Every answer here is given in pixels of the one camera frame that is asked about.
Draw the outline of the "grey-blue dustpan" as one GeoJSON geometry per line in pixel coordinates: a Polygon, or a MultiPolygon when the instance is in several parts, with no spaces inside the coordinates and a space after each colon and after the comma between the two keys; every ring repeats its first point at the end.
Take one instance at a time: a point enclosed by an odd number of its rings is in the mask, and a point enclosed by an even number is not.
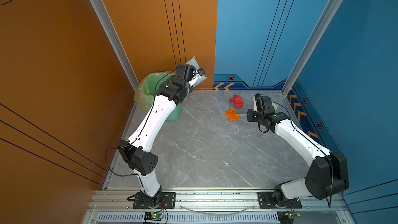
{"type": "Polygon", "coordinates": [[[187,64],[194,66],[196,69],[200,68],[200,66],[199,66],[198,62],[196,61],[195,57],[193,57],[191,60],[189,60],[187,62],[187,64]]]}

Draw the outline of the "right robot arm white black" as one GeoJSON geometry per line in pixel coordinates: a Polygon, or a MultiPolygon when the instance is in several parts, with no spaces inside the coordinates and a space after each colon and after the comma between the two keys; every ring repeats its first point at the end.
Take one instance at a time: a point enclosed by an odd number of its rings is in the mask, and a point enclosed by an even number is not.
{"type": "Polygon", "coordinates": [[[331,152],[296,126],[291,117],[276,112],[269,96],[260,93],[253,98],[254,106],[248,109],[247,121],[266,127],[290,144],[309,165],[303,179],[275,186],[271,202],[279,208],[291,206],[302,197],[326,199],[349,188],[348,164],[341,152],[331,152]]]}

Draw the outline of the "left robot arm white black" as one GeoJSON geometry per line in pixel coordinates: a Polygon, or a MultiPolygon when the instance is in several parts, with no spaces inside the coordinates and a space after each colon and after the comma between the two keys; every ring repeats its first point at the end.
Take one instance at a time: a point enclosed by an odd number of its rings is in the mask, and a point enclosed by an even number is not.
{"type": "Polygon", "coordinates": [[[137,176],[142,199],[151,207],[161,202],[162,188],[155,174],[158,157],[151,153],[155,138],[168,116],[204,79],[204,70],[191,64],[178,64],[175,73],[164,76],[155,86],[153,103],[138,129],[117,150],[137,176]]]}

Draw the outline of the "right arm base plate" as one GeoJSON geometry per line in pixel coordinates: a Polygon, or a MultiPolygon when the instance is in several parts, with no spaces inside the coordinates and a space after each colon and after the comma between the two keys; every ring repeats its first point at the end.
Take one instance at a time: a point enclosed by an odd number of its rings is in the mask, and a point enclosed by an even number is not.
{"type": "Polygon", "coordinates": [[[265,208],[302,208],[299,198],[286,199],[280,192],[258,192],[258,202],[261,209],[265,208]]]}

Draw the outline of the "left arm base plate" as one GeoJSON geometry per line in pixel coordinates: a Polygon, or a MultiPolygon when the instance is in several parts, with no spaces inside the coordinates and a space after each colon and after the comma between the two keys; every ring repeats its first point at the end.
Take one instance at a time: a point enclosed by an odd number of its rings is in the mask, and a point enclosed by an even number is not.
{"type": "Polygon", "coordinates": [[[161,192],[154,197],[149,197],[143,192],[139,191],[134,197],[134,209],[174,209],[176,203],[175,192],[161,192]]]}

